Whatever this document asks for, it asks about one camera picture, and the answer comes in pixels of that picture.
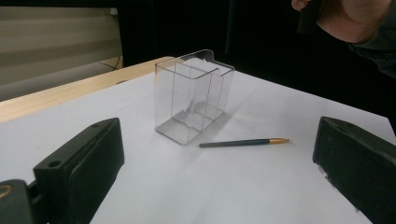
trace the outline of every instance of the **gray sleeve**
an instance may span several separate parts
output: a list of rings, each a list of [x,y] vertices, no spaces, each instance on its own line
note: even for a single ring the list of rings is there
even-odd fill
[[[389,14],[371,40],[347,45],[353,52],[376,63],[381,72],[396,78],[396,0],[392,0]]]

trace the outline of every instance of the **transparent organizer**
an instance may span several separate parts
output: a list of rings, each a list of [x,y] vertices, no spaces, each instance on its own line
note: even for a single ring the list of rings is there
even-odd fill
[[[155,64],[155,130],[187,145],[224,113],[235,69],[204,49]]]

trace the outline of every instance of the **wooden edge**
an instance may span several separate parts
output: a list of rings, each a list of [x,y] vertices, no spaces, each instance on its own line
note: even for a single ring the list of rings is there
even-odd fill
[[[117,85],[119,82],[152,73],[155,70],[155,63],[169,59],[173,59],[173,57],[162,57],[99,76],[85,78],[62,86],[0,102],[0,122],[25,116],[89,93]]]

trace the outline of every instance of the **black brush handle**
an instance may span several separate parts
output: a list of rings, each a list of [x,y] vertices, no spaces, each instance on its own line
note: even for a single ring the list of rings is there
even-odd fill
[[[318,21],[320,0],[311,0],[300,12],[297,32],[299,34],[312,34]]]

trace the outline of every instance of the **white tabletop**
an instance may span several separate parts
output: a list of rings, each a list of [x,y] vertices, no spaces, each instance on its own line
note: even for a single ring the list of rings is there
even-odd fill
[[[154,75],[0,123],[0,181],[33,167],[89,125],[118,117],[125,164],[92,223],[371,223],[312,162],[320,117],[396,144],[388,119],[236,72],[226,113],[186,147],[154,131]],[[199,148],[285,137],[290,143]]]

